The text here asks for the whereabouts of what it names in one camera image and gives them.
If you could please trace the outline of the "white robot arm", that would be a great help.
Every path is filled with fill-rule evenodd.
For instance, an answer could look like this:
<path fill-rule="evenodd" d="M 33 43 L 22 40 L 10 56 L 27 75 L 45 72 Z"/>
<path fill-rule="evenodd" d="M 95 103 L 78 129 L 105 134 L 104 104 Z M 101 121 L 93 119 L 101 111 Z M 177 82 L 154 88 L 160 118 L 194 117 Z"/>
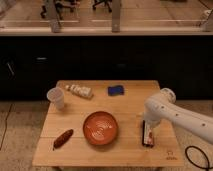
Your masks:
<path fill-rule="evenodd" d="M 201 139 L 213 144 L 213 118 L 175 105 L 176 95 L 169 88 L 148 97 L 144 102 L 144 120 L 152 128 L 162 119 L 179 125 Z"/>

